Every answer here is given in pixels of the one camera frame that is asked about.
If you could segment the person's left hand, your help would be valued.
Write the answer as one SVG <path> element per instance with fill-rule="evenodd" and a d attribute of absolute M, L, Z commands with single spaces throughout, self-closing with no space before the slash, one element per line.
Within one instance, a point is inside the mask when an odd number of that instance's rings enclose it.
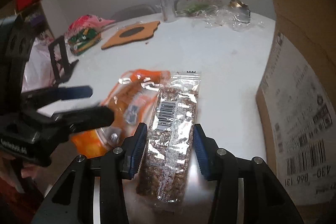
<path fill-rule="evenodd" d="M 21 179 L 36 178 L 39 169 L 39 166 L 32 163 L 15 161 L 15 157 L 1 151 L 1 179 L 18 193 L 25 192 Z"/>

